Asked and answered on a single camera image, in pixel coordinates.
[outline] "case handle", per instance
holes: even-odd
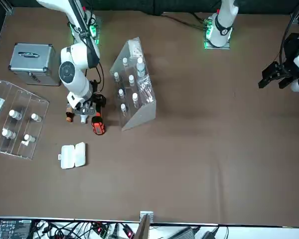
[[[32,52],[18,52],[19,56],[23,56],[26,58],[38,58],[40,55],[36,54],[36,53],[32,53]]]

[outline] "case latch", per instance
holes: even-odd
[[[29,77],[31,77],[32,80],[40,82],[40,80],[32,73],[32,72],[28,72]]]

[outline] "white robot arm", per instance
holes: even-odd
[[[207,31],[206,38],[213,46],[222,47],[228,42],[237,14],[236,0],[222,0],[219,13],[209,17],[212,25]]]
[[[42,6],[64,12],[71,25],[75,26],[77,43],[61,50],[60,78],[70,91],[67,100],[76,109],[89,100],[93,87],[82,70],[96,67],[100,51],[86,23],[87,15],[79,0],[37,0]]]

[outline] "orange object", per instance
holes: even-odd
[[[97,135],[103,135],[105,133],[105,125],[100,112],[96,112],[96,115],[91,119],[93,132]]]

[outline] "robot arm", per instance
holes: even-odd
[[[263,79],[258,83],[264,88],[273,80],[280,80],[279,88],[291,84],[291,89],[299,92],[299,33],[291,33],[284,43],[286,60],[282,64],[274,61],[263,70]]]
[[[79,0],[37,0],[42,6],[64,12],[79,41],[61,50],[59,75],[64,86],[70,91],[67,96],[71,107],[76,109],[89,100],[93,87],[82,70],[96,67],[100,61],[100,51],[90,34],[86,14]]]
[[[222,47],[228,42],[237,14],[236,0],[222,0],[219,13],[214,13],[209,18],[212,27],[208,30],[206,38],[213,46]]]

